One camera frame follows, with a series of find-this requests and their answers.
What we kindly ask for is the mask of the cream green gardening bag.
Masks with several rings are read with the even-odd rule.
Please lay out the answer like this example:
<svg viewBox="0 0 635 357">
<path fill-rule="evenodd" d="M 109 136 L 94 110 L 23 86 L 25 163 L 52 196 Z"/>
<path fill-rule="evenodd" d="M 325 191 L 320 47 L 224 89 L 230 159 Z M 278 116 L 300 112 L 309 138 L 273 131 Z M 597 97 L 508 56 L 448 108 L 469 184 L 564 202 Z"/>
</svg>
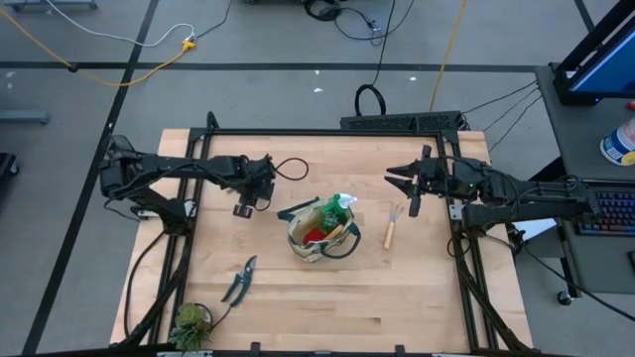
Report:
<svg viewBox="0 0 635 357">
<path fill-rule="evenodd" d="M 277 217 L 287 223 L 288 243 L 294 253 L 304 261 L 313 263 L 321 258 L 341 260 L 350 256 L 361 242 L 361 232 L 352 217 L 343 226 L 336 240 L 303 245 L 304 236 L 313 228 L 318 228 L 321 209 L 330 198 L 316 197 L 310 201 L 281 210 Z"/>
</svg>

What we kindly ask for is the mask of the black floor foot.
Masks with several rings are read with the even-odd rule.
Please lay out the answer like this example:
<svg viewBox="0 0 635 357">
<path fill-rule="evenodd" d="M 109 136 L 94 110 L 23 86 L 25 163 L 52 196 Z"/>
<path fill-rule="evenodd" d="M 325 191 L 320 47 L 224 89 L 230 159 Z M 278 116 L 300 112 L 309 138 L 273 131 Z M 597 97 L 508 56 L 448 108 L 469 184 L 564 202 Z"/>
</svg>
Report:
<svg viewBox="0 0 635 357">
<path fill-rule="evenodd" d="M 0 179 L 6 179 L 17 175 L 20 168 L 17 157 L 10 153 L 0 153 Z"/>
</svg>

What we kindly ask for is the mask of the grey floor bar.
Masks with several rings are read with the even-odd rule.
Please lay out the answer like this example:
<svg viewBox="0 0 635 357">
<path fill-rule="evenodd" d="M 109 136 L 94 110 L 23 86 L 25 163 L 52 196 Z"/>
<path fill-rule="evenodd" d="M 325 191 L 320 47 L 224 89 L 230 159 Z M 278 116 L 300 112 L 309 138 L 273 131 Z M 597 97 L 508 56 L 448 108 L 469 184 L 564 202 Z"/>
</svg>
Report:
<svg viewBox="0 0 635 357">
<path fill-rule="evenodd" d="M 50 122 L 50 115 L 46 111 L 40 110 L 0 110 L 0 123 L 10 122 L 47 125 Z"/>
<path fill-rule="evenodd" d="M 95 10 L 98 5 L 95 0 L 0 0 L 0 4 L 13 9 L 16 12 L 22 11 L 25 7 L 43 7 L 49 6 L 53 8 L 65 6 L 87 6 L 89 9 Z"/>
</svg>

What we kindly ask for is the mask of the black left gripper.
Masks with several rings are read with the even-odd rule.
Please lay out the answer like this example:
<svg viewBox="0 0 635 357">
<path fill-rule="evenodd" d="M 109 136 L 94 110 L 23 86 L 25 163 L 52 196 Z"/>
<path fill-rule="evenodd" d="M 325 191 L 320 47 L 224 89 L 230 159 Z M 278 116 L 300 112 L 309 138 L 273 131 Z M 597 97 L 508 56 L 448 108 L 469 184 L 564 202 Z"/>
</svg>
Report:
<svg viewBox="0 0 635 357">
<path fill-rule="evenodd" d="M 249 219 L 259 199 L 270 201 L 276 177 L 272 157 L 266 154 L 262 159 L 250 160 L 241 156 L 237 162 L 238 179 L 231 188 L 239 194 L 238 203 L 232 214 Z"/>
</svg>

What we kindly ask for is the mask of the green spray bottle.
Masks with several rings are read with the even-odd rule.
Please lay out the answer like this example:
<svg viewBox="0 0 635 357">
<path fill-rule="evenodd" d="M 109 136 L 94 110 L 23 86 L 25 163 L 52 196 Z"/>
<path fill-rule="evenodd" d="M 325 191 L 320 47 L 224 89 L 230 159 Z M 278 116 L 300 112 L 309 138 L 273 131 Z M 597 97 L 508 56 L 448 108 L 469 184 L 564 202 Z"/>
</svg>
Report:
<svg viewBox="0 0 635 357">
<path fill-rule="evenodd" d="M 345 225 L 352 217 L 350 205 L 357 198 L 348 193 L 336 193 L 321 209 L 318 228 L 324 234 L 329 234 L 338 225 Z"/>
</svg>

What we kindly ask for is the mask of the potted succulent plant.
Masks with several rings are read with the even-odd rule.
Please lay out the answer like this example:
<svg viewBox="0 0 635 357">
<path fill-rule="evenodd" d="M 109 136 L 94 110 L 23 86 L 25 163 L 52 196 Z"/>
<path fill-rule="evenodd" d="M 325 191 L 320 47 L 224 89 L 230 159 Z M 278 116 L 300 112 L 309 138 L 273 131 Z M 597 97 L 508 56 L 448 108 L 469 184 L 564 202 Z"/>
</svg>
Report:
<svg viewBox="0 0 635 357">
<path fill-rule="evenodd" d="M 178 350 L 196 351 L 210 340 L 212 315 L 210 310 L 198 302 L 182 304 L 169 334 L 169 341 Z"/>
</svg>

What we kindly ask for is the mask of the black perforated power box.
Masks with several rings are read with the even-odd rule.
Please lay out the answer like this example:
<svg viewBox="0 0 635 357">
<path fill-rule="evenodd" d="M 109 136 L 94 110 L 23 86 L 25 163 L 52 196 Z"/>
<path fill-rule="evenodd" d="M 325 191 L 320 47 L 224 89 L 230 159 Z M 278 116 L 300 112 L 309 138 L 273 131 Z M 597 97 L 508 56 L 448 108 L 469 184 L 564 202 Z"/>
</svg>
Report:
<svg viewBox="0 0 635 357">
<path fill-rule="evenodd" d="M 342 117 L 343 130 L 380 130 L 436 132 L 462 130 L 467 126 L 460 111 L 386 114 L 374 116 Z"/>
</svg>

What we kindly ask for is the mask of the grey computer desk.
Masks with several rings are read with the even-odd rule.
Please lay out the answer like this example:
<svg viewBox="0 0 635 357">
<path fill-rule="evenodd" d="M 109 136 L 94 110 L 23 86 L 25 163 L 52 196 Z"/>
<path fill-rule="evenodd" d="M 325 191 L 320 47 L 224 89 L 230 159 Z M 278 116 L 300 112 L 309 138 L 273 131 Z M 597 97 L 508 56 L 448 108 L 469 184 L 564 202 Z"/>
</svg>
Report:
<svg viewBox="0 0 635 357">
<path fill-rule="evenodd" d="M 635 117 L 624 99 L 602 99 L 594 106 L 564 106 L 547 65 L 534 69 L 551 122 L 563 171 L 580 178 L 601 193 L 624 193 L 628 210 L 635 213 L 635 166 L 619 167 L 600 153 L 600 140 Z M 635 219 L 611 234 L 582 234 L 568 221 L 559 223 L 564 256 L 561 258 L 574 283 L 592 293 L 635 295 L 635 268 L 628 254 L 635 253 Z"/>
</svg>

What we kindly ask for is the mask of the green handled pruning shears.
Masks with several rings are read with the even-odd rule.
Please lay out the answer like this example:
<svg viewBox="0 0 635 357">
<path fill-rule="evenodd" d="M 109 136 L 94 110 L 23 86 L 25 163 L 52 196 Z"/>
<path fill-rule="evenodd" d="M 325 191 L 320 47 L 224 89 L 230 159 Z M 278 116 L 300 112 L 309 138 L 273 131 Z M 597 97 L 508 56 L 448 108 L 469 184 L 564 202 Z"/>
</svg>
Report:
<svg viewBox="0 0 635 357">
<path fill-rule="evenodd" d="M 228 303 L 228 308 L 223 316 L 217 322 L 212 324 L 213 329 L 215 329 L 226 318 L 230 311 L 240 305 L 247 295 L 253 280 L 257 258 L 257 255 L 251 256 L 245 263 L 244 268 L 235 274 L 233 282 L 221 299 L 221 302 Z"/>
</svg>

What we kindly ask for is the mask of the black aluminium table frame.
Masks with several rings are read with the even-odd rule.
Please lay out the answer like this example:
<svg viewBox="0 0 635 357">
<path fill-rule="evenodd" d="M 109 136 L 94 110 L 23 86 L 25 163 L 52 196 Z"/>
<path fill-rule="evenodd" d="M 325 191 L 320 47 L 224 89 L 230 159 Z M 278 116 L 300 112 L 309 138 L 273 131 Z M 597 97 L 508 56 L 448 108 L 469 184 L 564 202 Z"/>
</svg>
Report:
<svg viewBox="0 0 635 357">
<path fill-rule="evenodd" d="M 257 255 L 242 303 L 215 328 L 205 348 L 214 355 L 338 357 L 346 354 L 469 353 L 504 351 L 503 338 L 459 278 L 467 265 L 492 305 L 524 344 L 532 341 L 512 255 L 496 227 L 486 239 L 452 244 L 444 200 L 425 196 L 417 217 L 396 221 L 389 250 L 389 210 L 402 193 L 384 180 L 389 167 L 417 158 L 425 145 L 435 154 L 487 160 L 480 132 L 447 139 L 434 134 L 362 133 L 309 129 L 218 129 L 212 155 L 266 154 L 282 168 L 275 193 L 249 219 L 235 217 L 236 196 L 207 182 L 165 179 L 167 196 L 195 196 L 199 215 L 191 238 L 190 267 L 168 299 L 148 341 L 167 339 L 181 301 L 207 305 L 216 321 L 228 308 L 222 297 L 247 260 Z M 287 242 L 279 210 L 338 191 L 355 195 L 353 212 L 362 238 L 341 260 L 307 263 Z"/>
</svg>

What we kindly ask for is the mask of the black mesh box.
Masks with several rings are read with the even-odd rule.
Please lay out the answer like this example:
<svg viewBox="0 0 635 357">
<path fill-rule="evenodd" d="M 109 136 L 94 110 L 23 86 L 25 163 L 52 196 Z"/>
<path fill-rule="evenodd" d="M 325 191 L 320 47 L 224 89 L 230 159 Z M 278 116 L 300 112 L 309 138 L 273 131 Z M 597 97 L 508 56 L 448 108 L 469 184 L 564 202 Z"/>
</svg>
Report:
<svg viewBox="0 0 635 357">
<path fill-rule="evenodd" d="M 112 158 L 126 153 L 135 153 L 135 149 L 124 135 L 111 135 L 106 144 L 105 154 Z"/>
</svg>

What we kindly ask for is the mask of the white plastic tub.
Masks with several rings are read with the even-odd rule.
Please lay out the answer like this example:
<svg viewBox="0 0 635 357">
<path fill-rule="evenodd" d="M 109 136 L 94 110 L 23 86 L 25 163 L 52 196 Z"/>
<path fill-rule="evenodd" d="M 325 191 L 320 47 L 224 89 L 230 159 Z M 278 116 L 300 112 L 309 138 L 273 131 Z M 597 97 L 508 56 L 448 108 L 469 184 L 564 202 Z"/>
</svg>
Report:
<svg viewBox="0 0 635 357">
<path fill-rule="evenodd" d="M 602 138 L 599 150 L 603 157 L 614 165 L 635 165 L 635 117 Z"/>
</svg>

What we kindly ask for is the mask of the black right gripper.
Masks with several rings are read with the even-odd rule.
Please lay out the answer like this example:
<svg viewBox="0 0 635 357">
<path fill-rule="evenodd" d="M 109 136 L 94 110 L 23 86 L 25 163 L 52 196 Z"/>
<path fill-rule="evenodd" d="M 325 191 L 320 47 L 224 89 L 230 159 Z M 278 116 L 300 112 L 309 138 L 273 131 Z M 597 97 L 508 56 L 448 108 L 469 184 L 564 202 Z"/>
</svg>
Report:
<svg viewBox="0 0 635 357">
<path fill-rule="evenodd" d="M 384 177 L 384 180 L 411 198 L 410 217 L 419 215 L 422 196 L 426 193 L 436 194 L 440 197 L 446 195 L 447 173 L 442 168 L 444 161 L 444 158 L 433 158 L 432 147 L 425 145 L 419 159 L 386 170 L 388 174 L 399 178 Z"/>
</svg>

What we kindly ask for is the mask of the wooden handled small cultivator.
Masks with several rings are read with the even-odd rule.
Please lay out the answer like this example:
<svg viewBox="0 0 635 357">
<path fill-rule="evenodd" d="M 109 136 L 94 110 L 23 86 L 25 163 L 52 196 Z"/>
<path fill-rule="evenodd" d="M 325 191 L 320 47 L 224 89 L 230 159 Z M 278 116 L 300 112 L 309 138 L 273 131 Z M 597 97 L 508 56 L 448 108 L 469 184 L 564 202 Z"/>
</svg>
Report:
<svg viewBox="0 0 635 357">
<path fill-rule="evenodd" d="M 396 221 L 403 212 L 404 207 L 400 203 L 396 203 L 391 206 L 389 210 L 389 222 L 386 230 L 386 236 L 384 239 L 384 249 L 389 250 L 393 241 Z"/>
</svg>

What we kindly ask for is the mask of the backlit black keyboard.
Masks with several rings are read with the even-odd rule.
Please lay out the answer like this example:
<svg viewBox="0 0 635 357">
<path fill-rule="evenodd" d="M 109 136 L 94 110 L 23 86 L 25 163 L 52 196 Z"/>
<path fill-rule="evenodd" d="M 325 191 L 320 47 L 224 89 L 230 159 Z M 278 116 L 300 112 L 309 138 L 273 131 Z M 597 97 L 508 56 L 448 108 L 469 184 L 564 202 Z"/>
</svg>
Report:
<svg viewBox="0 0 635 357">
<path fill-rule="evenodd" d="M 635 191 L 598 191 L 600 216 L 588 223 L 579 223 L 580 235 L 635 236 Z"/>
</svg>

